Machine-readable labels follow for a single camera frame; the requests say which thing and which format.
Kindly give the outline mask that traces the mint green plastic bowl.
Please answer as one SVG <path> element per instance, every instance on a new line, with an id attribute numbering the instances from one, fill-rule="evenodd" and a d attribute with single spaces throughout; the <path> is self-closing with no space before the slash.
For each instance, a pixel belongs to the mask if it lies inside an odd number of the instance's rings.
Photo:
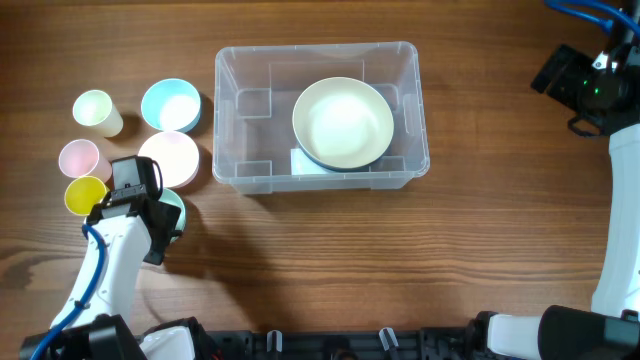
<path id="1" fill-rule="evenodd" d="M 181 237 L 185 230 L 186 206 L 182 198 L 169 188 L 163 189 L 159 202 L 162 203 L 162 219 L 167 225 L 172 225 L 170 242 L 173 243 Z"/>

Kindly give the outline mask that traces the pink plastic bowl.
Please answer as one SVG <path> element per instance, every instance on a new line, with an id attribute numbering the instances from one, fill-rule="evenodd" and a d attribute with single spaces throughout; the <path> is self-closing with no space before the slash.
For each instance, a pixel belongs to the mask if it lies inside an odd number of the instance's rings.
<path id="1" fill-rule="evenodd" d="M 158 163 L 165 188 L 186 186 L 199 170 L 197 144 L 187 134 L 177 131 L 164 131 L 151 136 L 142 144 L 138 155 Z"/>

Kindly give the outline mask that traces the light blue plastic bowl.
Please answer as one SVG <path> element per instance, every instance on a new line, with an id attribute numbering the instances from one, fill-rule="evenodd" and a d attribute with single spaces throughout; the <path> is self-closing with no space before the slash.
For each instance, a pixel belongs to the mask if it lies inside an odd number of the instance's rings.
<path id="1" fill-rule="evenodd" d="M 188 81 L 167 78 L 148 88 L 140 109 L 152 128 L 187 133 L 200 120 L 202 100 L 199 91 Z"/>

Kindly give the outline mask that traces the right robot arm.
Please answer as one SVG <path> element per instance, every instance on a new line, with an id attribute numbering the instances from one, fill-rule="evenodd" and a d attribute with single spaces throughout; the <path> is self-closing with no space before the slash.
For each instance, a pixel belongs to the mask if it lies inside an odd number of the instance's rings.
<path id="1" fill-rule="evenodd" d="M 562 45 L 531 83 L 573 110 L 567 126 L 606 137 L 612 202 L 605 260 L 591 308 L 551 306 L 540 316 L 481 312 L 461 339 L 458 359 L 636 359 L 639 356 L 639 4 L 549 1 L 547 7 L 598 25 L 610 36 L 592 59 Z"/>

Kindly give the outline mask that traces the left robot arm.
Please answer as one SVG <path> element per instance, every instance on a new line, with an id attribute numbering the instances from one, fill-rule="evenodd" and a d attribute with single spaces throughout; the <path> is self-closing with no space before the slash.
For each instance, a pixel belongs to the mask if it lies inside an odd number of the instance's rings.
<path id="1" fill-rule="evenodd" d="M 185 226 L 185 204 L 169 189 L 159 199 L 110 192 L 82 225 L 87 250 L 67 302 L 47 332 L 24 339 L 20 358 L 220 358 L 195 318 L 158 325 L 141 337 L 128 326 L 142 264 L 161 264 Z"/>

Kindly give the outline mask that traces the clear plastic storage container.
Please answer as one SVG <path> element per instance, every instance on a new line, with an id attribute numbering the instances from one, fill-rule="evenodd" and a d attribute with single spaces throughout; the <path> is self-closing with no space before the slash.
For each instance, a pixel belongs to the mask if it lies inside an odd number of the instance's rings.
<path id="1" fill-rule="evenodd" d="M 330 77 L 363 81 L 387 101 L 394 135 L 384 155 L 332 171 L 299 148 L 297 98 Z M 419 56 L 405 41 L 226 47 L 215 59 L 213 175 L 242 194 L 399 189 L 431 165 Z"/>

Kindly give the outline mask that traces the yellow plastic cup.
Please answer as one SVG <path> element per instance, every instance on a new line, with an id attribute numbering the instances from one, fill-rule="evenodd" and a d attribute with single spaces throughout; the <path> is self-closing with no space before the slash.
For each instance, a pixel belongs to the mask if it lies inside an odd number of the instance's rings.
<path id="1" fill-rule="evenodd" d="M 74 215 L 87 216 L 93 206 L 100 203 L 109 192 L 109 188 L 99 178 L 79 177 L 73 180 L 65 190 L 64 203 Z"/>

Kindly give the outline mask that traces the pink plastic cup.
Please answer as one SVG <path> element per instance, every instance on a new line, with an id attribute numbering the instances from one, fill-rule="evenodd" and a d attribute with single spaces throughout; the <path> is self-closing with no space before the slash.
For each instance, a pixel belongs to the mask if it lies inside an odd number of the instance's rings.
<path id="1" fill-rule="evenodd" d="M 69 142 L 60 152 L 58 166 L 70 178 L 93 176 L 106 183 L 112 167 L 97 145 L 87 139 Z"/>

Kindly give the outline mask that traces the cream plastic cup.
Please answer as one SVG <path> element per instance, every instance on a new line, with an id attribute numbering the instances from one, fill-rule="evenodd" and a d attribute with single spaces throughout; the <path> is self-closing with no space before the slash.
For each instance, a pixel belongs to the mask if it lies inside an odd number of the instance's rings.
<path id="1" fill-rule="evenodd" d="M 73 104 L 72 114 L 78 124 L 106 138 L 118 135 L 124 127 L 111 97 L 102 90 L 81 94 Z"/>

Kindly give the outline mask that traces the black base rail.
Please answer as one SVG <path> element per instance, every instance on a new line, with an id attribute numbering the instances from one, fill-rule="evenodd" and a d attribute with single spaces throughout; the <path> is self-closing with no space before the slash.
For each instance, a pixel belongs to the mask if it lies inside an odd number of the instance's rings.
<path id="1" fill-rule="evenodd" d="M 478 347 L 465 343 L 462 328 L 423 328 L 397 331 L 385 345 L 377 331 L 279 333 L 274 337 L 251 331 L 210 331 L 222 359 L 330 360 L 338 359 L 484 359 Z"/>

